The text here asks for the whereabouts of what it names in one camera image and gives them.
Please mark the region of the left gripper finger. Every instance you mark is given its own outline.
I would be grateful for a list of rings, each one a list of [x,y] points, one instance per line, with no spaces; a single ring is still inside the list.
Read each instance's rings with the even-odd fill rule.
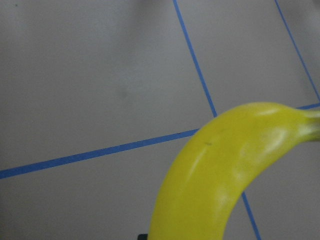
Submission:
[[[148,234],[142,233],[137,236],[137,240],[148,240]]]

